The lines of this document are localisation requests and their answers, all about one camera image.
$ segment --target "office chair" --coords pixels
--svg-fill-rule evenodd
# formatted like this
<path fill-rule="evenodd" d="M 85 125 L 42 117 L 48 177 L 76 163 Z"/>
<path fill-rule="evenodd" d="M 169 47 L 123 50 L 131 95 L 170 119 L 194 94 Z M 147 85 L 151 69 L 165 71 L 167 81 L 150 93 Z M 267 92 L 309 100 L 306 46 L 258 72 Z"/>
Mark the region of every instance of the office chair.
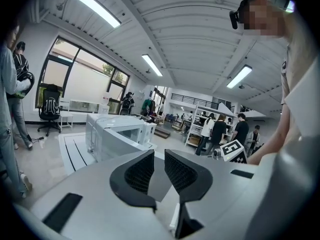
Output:
<path fill-rule="evenodd" d="M 58 123 L 55 122 L 54 120 L 57 120 L 60 115 L 59 114 L 45 114 L 45 105 L 46 105 L 46 100 L 48 100 L 49 98 L 53 98 L 56 101 L 56 104 L 58 104 L 58 100 L 60 97 L 60 92 L 58 91 L 58 87 L 54 84 L 49 84 L 48 87 L 46 89 L 43 90 L 43 104 L 42 104 L 42 108 L 41 108 L 41 113 L 40 113 L 40 107 L 39 107 L 39 117 L 42 120 L 47 121 L 44 126 L 41 126 L 38 128 L 38 132 L 40 132 L 40 129 L 43 128 L 47 128 L 47 132 L 45 136 L 49 136 L 49 131 L 50 128 L 54 128 L 59 130 L 59 133 L 61 133 L 61 130 L 58 127 Z"/>

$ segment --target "shoe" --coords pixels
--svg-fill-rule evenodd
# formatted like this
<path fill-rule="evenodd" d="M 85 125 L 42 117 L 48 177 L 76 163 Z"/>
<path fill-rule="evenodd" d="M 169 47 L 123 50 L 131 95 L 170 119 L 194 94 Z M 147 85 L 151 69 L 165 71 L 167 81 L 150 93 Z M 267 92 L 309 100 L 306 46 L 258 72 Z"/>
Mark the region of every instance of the shoe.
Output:
<path fill-rule="evenodd" d="M 32 190 L 32 184 L 30 183 L 27 175 L 22 173 L 22 174 L 20 174 L 20 177 L 21 177 L 22 183 L 24 184 L 26 190 L 30 192 Z"/>

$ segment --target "gray floor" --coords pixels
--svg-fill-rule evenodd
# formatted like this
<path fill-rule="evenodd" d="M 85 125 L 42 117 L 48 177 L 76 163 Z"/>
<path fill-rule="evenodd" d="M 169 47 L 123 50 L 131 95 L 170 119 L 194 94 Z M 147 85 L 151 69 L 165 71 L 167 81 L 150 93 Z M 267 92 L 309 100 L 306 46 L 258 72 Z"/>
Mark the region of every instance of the gray floor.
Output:
<path fill-rule="evenodd" d="M 45 136 L 45 130 L 37 132 L 38 127 L 39 125 L 27 125 L 28 133 L 32 138 Z M 171 135 L 167 139 L 156 135 L 153 136 L 152 142 L 157 145 L 156 151 L 164 153 L 165 149 L 175 149 L 192 154 L 195 152 L 193 146 L 184 145 L 182 135 L 172 129 L 170 123 L 165 122 L 161 127 L 171 131 Z M 73 130 L 65 127 L 62 133 L 82 133 L 84 131 L 85 125 L 74 125 Z M 29 208 L 40 196 L 67 177 L 60 155 L 58 135 L 59 132 L 52 129 L 48 137 L 33 144 L 32 150 L 28 150 L 22 140 L 17 138 L 19 149 L 16 150 L 15 156 L 19 168 L 24 171 L 33 184 L 33 190 L 28 194 L 27 198 L 18 201 L 26 208 Z"/>

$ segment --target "backpack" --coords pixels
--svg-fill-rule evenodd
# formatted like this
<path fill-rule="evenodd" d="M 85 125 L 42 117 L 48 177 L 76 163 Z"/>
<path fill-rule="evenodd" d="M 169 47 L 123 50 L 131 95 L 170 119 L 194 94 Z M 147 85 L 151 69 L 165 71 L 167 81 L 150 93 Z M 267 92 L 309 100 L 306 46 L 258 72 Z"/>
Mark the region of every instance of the backpack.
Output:
<path fill-rule="evenodd" d="M 50 97 L 45 101 L 43 113 L 47 116 L 59 114 L 59 108 L 54 98 Z"/>
<path fill-rule="evenodd" d="M 124 99 L 123 104 L 122 104 L 122 107 L 124 107 L 124 108 L 129 108 L 130 106 L 131 106 L 130 98 Z"/>

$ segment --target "gray jacket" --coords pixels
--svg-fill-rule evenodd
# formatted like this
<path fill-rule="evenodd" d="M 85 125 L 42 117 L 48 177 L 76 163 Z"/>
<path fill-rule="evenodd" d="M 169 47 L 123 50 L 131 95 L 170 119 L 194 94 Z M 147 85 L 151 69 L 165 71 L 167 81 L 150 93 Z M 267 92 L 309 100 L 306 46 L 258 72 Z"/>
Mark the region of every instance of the gray jacket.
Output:
<path fill-rule="evenodd" d="M 245 140 L 245 147 L 247 149 L 250 149 L 250 146 L 252 144 L 252 141 L 254 140 L 254 132 L 250 132 L 247 136 L 246 136 L 246 140 Z M 258 137 L 256 138 L 256 142 L 254 144 L 254 147 L 255 148 L 256 146 L 258 146 L 260 143 L 260 133 L 258 133 Z"/>
<path fill-rule="evenodd" d="M 5 43 L 0 44 L 0 75 L 0 133 L 2 133 L 12 124 L 6 92 L 15 94 L 28 88 L 28 82 L 17 81 L 14 58 Z"/>

